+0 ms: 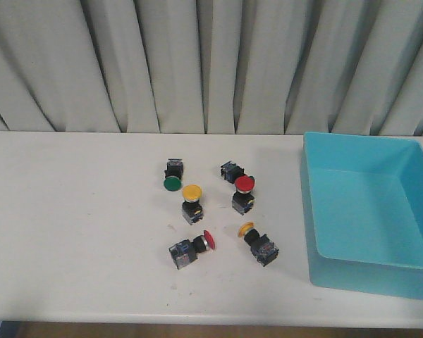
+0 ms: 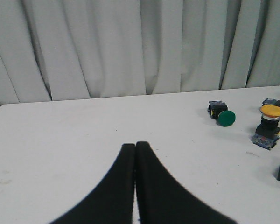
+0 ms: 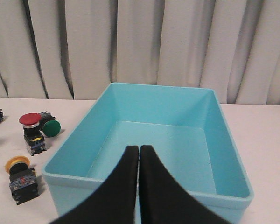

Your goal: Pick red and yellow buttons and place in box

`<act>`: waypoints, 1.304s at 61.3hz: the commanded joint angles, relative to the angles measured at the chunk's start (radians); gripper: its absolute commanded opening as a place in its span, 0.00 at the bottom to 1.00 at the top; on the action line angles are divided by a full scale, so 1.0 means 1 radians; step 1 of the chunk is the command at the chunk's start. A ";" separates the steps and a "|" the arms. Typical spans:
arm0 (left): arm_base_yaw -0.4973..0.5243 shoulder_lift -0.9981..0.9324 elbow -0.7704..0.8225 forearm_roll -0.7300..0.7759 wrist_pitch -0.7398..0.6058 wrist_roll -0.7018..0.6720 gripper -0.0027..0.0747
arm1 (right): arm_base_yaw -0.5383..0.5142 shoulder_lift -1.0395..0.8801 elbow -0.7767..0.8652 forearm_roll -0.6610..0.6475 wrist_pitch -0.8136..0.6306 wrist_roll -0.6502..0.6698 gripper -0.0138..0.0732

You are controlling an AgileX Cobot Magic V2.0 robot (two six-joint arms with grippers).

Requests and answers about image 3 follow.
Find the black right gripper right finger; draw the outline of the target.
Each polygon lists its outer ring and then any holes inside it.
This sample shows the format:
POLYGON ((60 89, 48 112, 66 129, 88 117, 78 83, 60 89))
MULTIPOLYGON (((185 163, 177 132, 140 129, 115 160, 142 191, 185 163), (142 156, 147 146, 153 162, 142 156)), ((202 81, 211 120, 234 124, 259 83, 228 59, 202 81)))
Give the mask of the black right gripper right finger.
POLYGON ((140 148, 140 214, 143 224, 226 224, 172 177, 154 148, 140 148))

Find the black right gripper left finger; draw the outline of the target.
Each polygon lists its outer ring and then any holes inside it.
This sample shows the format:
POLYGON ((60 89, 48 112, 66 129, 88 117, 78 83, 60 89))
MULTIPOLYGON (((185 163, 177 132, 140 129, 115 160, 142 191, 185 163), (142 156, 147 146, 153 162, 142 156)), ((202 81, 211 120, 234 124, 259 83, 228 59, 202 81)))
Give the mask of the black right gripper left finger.
POLYGON ((52 223, 133 224, 138 160, 138 146, 127 146, 105 181, 82 203, 52 223))

